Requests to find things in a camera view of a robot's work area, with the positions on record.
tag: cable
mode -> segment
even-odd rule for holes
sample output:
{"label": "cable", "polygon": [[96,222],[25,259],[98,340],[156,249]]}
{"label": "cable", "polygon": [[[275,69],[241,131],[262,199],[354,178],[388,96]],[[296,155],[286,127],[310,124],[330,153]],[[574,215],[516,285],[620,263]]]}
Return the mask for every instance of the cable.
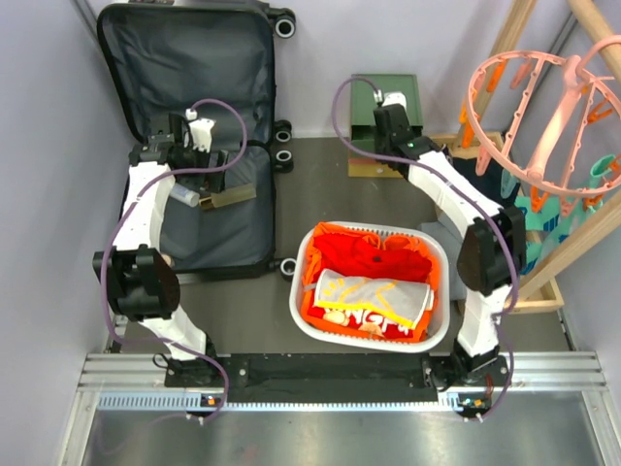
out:
{"label": "cable", "polygon": [[[215,407],[215,410],[212,411],[212,413],[205,418],[205,422],[211,422],[217,416],[219,416],[222,408],[224,407],[224,403],[226,401],[226,398],[227,398],[227,395],[228,395],[228,392],[229,392],[229,377],[226,374],[226,371],[224,370],[224,368],[215,359],[207,356],[206,354],[202,354],[202,353],[200,353],[198,351],[195,351],[194,349],[187,348],[187,347],[185,347],[185,346],[183,346],[183,345],[181,345],[179,343],[176,343],[176,342],[174,342],[172,340],[169,340],[169,339],[166,339],[166,338],[152,337],[152,338],[139,338],[139,339],[124,339],[124,338],[120,337],[114,331],[114,323],[113,323],[113,320],[112,320],[112,318],[110,316],[110,310],[109,310],[109,306],[108,306],[108,287],[107,287],[107,283],[108,283],[108,262],[110,261],[110,255],[112,254],[112,250],[113,250],[113,247],[114,247],[114,240],[116,239],[116,236],[118,235],[118,232],[123,227],[123,224],[127,221],[127,218],[129,218],[132,215],[132,213],[134,212],[134,209],[136,209],[136,206],[140,202],[141,198],[145,195],[145,193],[150,188],[152,188],[156,183],[160,182],[161,180],[163,180],[163,179],[165,179],[167,177],[175,176],[175,175],[204,175],[204,174],[208,174],[208,173],[223,172],[224,170],[228,170],[233,165],[235,165],[238,161],[240,161],[242,156],[244,156],[245,149],[247,147],[247,142],[248,142],[248,134],[247,134],[247,129],[245,127],[245,122],[244,122],[244,119],[242,118],[242,116],[233,107],[231,107],[229,104],[227,104],[226,102],[222,102],[221,100],[217,100],[217,99],[202,99],[202,100],[199,100],[194,105],[192,105],[192,110],[196,110],[199,106],[206,105],[206,104],[213,104],[213,105],[217,105],[219,107],[223,107],[224,109],[226,109],[229,112],[231,112],[233,114],[233,116],[237,119],[237,121],[240,123],[240,126],[242,127],[242,145],[240,147],[239,153],[235,156],[235,158],[233,158],[233,160],[231,160],[230,162],[225,163],[224,165],[221,165],[219,167],[212,167],[212,168],[183,168],[183,169],[179,169],[179,170],[171,170],[170,172],[158,175],[157,177],[153,178],[150,182],[145,184],[145,186],[139,191],[138,195],[136,196],[136,199],[131,203],[131,205],[129,206],[127,211],[125,211],[125,213],[122,215],[122,217],[120,218],[120,220],[116,224],[116,227],[114,228],[112,234],[110,235],[110,238],[108,239],[108,242],[106,243],[106,247],[104,249],[104,254],[103,254],[102,262],[101,262],[101,269],[100,269],[100,280],[101,280],[100,299],[101,299],[102,310],[104,312],[104,321],[106,322],[106,327],[108,328],[108,332],[110,333],[110,336],[117,343],[119,343],[121,345],[127,344],[129,342],[131,342],[131,343],[160,342],[160,343],[163,343],[163,344],[170,344],[170,345],[172,345],[173,347],[175,347],[175,348],[177,348],[179,350],[185,351],[188,354],[191,354],[191,355],[193,355],[195,357],[198,357],[200,359],[203,359],[203,360],[207,361],[209,364],[211,364],[213,367],[215,367],[218,370],[218,372],[221,374],[222,378],[224,379],[224,391],[222,393],[222,399],[220,400],[220,403],[218,403],[218,405]],[[163,420],[164,418],[169,418],[169,417],[174,417],[174,416],[173,415],[165,415],[165,416],[163,416],[161,418],[156,419],[155,421],[150,422],[147,425],[146,428],[148,428],[149,426],[159,422],[160,420]],[[121,444],[120,448],[116,447],[116,448],[110,450],[111,452],[109,454],[115,454],[116,452],[118,452],[121,449],[123,449],[125,447],[125,445],[127,445],[127,441],[123,442]]]}
{"label": "cable", "polygon": [[190,123],[185,118],[182,118],[181,121],[182,125],[185,126],[185,134],[187,134],[187,146],[185,145],[185,138],[182,137],[183,147],[194,149],[194,138],[192,137],[192,128],[190,128]]}
{"label": "cable", "polygon": [[386,155],[386,154],[381,154],[381,153],[368,152],[366,150],[360,150],[360,149],[356,148],[353,144],[351,144],[346,139],[346,137],[343,135],[343,133],[339,129],[339,126],[337,125],[337,104],[339,103],[339,97],[341,97],[341,94],[343,93],[343,90],[345,89],[345,87],[348,86],[349,84],[355,82],[355,81],[362,81],[364,83],[367,83],[368,85],[370,85],[373,88],[374,92],[378,92],[379,91],[378,87],[373,82],[371,82],[371,80],[368,80],[367,78],[363,78],[363,77],[360,77],[360,76],[352,76],[351,78],[349,78],[349,79],[347,79],[347,80],[345,80],[345,81],[343,81],[341,83],[341,85],[337,89],[337,92],[335,93],[334,99],[332,101],[332,113],[331,113],[332,126],[334,127],[334,131],[335,131],[335,133],[337,133],[337,136],[339,137],[341,142],[349,150],[351,150],[353,152],[356,152],[356,153],[358,153],[360,155],[363,155],[365,157],[374,158],[375,160],[381,160],[381,161],[384,161],[384,162],[406,163],[407,165],[413,165],[415,167],[419,167],[419,168],[422,168],[424,170],[427,170],[432,175],[435,175],[436,177],[438,177],[441,181],[446,183],[458,196],[460,196],[462,199],[464,199],[466,202],[468,202],[471,206],[473,206],[473,208],[485,219],[485,221],[489,224],[490,228],[494,232],[494,235],[498,239],[498,243],[499,243],[499,245],[501,247],[501,250],[503,251],[503,255],[505,256],[505,259],[507,260],[507,266],[508,266],[508,270],[509,270],[509,275],[511,277],[511,291],[510,291],[511,301],[510,301],[509,305],[506,308],[504,308],[502,311],[500,311],[500,312],[498,312],[498,313],[496,313],[496,314],[494,314],[492,316],[492,321],[493,321],[493,324],[494,324],[494,326],[496,328],[499,342],[503,343],[503,345],[505,345],[505,347],[507,348],[508,356],[509,356],[509,363],[510,364],[509,364],[509,369],[508,369],[508,374],[507,374],[507,381],[505,382],[505,385],[503,386],[503,390],[501,391],[501,393],[500,393],[496,403],[494,403],[492,405],[492,407],[487,411],[487,413],[485,413],[485,415],[482,416],[482,418],[487,418],[491,413],[494,412],[496,407],[505,398],[505,394],[507,393],[508,388],[511,385],[511,379],[513,377],[513,360],[514,360],[513,350],[511,348],[511,346],[507,344],[506,341],[503,341],[504,335],[503,335],[503,333],[502,333],[502,331],[500,329],[500,323],[497,323],[497,321],[500,319],[500,317],[508,315],[513,310],[513,308],[517,304],[517,300],[518,300],[519,280],[518,280],[518,277],[517,277],[517,270],[515,269],[515,264],[513,264],[513,258],[511,257],[511,252],[508,249],[507,241],[505,241],[505,238],[503,237],[503,234],[501,233],[501,230],[498,228],[498,225],[496,225],[496,223],[494,222],[492,217],[490,217],[480,206],[478,206],[476,204],[476,202],[473,199],[468,197],[458,187],[456,187],[452,183],[449,183],[448,179],[442,173],[440,173],[438,170],[436,170],[436,169],[434,169],[432,167],[428,167],[427,165],[424,165],[424,164],[422,164],[420,162],[417,162],[416,160],[410,160],[409,158],[397,157],[397,156],[394,156],[394,155]]}
{"label": "cable", "polygon": [[492,395],[494,394],[494,382],[492,381],[492,376],[489,374],[485,374],[485,383],[487,384],[487,389],[485,390],[485,397],[487,399],[492,399]]}

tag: red clothing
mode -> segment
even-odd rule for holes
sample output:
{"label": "red clothing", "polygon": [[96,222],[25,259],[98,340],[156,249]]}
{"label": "red clothing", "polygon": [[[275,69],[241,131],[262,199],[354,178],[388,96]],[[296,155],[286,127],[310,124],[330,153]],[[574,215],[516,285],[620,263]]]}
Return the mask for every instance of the red clothing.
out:
{"label": "red clothing", "polygon": [[[308,270],[310,274],[305,274],[308,281],[316,283],[324,269],[334,270],[350,277],[395,279],[419,283],[428,281],[433,267],[432,260],[421,254],[419,250],[412,250],[410,238],[394,236],[382,243],[378,238],[374,241],[363,235],[364,233],[360,232],[359,236],[355,236],[354,230],[349,230],[347,234],[324,233],[315,236],[312,247],[316,250],[315,254],[320,254],[320,265],[316,267],[309,264],[312,272]],[[326,310],[312,305],[314,291],[310,291],[309,295],[305,297],[308,307],[303,309],[303,316],[325,321],[328,317]],[[424,336],[426,324],[429,322],[429,315],[427,315],[421,328],[410,329],[370,311],[343,312],[343,315],[336,314],[336,316],[342,318],[343,323],[340,325],[330,323],[333,325],[330,331],[349,334],[348,332],[353,330],[375,335],[376,338],[400,341],[419,341]],[[317,326],[318,321],[310,321],[310,323]]]}

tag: suitcase wheel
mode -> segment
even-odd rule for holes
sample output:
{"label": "suitcase wheel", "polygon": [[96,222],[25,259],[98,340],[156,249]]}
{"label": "suitcase wheel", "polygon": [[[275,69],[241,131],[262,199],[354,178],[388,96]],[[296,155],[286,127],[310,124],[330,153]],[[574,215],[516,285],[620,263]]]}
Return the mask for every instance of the suitcase wheel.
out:
{"label": "suitcase wheel", "polygon": [[284,13],[276,17],[274,30],[281,39],[289,39],[295,34],[295,15],[289,10],[283,11]]}
{"label": "suitcase wheel", "polygon": [[286,119],[280,119],[274,123],[274,137],[279,143],[291,141],[291,123]]}
{"label": "suitcase wheel", "polygon": [[289,173],[293,170],[293,154],[290,150],[276,152],[274,170],[278,173]]}
{"label": "suitcase wheel", "polygon": [[292,257],[282,259],[280,262],[280,275],[288,282],[293,281],[296,263],[297,261]]}

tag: green box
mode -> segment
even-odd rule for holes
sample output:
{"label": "green box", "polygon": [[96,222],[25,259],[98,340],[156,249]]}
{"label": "green box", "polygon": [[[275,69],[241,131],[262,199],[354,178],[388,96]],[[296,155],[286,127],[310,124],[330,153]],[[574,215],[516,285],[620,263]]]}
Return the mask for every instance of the green box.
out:
{"label": "green box", "polygon": [[[373,81],[384,93],[403,92],[408,102],[406,113],[414,134],[420,136],[423,129],[423,115],[418,96],[418,79],[416,75],[360,75]],[[373,150],[376,122],[373,110],[376,107],[373,90],[367,83],[356,81],[351,85],[351,143],[361,150]],[[364,159],[361,155],[351,153],[350,162]]]}

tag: white device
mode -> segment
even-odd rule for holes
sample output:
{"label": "white device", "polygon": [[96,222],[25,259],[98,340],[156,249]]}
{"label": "white device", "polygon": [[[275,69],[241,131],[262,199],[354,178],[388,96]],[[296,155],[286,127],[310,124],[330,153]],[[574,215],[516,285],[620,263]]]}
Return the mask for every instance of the white device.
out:
{"label": "white device", "polygon": [[[170,171],[168,164],[159,165],[157,162],[141,162],[135,167],[130,167],[129,190],[123,206],[123,213],[136,200],[136,195],[145,184],[156,176]],[[148,248],[156,248],[159,251],[164,209],[174,186],[175,177],[170,176],[157,182],[145,193],[114,240],[114,246],[117,250],[136,250],[140,245],[147,245]],[[167,338],[200,353],[205,352],[207,335],[192,323],[181,304],[172,313],[170,319],[145,318],[139,323],[159,338]],[[175,359],[194,359],[192,354],[171,344],[166,344],[166,346]]]}
{"label": "white device", "polygon": [[399,104],[403,106],[404,109],[408,109],[408,101],[406,99],[406,95],[403,92],[386,92],[384,94],[384,102],[381,104],[381,106],[386,107],[393,104]]}
{"label": "white device", "polygon": [[200,152],[209,152],[212,149],[212,129],[215,126],[215,121],[208,118],[198,118],[198,113],[191,109],[185,111],[185,118],[188,121],[194,141],[193,148]]}

